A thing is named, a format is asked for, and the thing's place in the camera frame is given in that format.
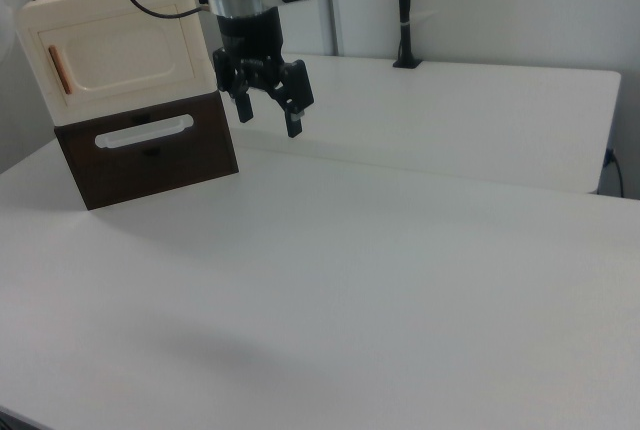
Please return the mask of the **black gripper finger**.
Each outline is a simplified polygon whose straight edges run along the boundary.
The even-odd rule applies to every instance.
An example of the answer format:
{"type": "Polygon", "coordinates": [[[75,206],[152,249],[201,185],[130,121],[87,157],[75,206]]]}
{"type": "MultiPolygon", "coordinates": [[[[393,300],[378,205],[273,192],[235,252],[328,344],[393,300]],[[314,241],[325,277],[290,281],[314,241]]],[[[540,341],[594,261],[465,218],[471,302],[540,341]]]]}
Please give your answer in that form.
{"type": "Polygon", "coordinates": [[[290,63],[267,61],[266,92],[284,112],[289,138],[302,132],[302,117],[314,103],[306,64],[303,60],[290,63]]]}
{"type": "Polygon", "coordinates": [[[235,69],[230,55],[224,48],[213,52],[212,61],[219,91],[229,94],[235,102],[240,122],[247,123],[254,114],[243,71],[235,69]]]}

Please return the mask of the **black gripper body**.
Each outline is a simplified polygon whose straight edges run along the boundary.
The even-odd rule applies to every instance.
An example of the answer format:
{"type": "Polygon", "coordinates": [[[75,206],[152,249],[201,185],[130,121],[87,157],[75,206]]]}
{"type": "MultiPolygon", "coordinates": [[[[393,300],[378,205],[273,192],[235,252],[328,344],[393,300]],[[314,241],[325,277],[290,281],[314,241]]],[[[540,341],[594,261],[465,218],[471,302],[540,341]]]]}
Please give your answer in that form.
{"type": "Polygon", "coordinates": [[[223,47],[217,51],[217,62],[233,59],[266,61],[276,66],[284,64],[283,34],[277,7],[248,17],[217,17],[223,47]]]}

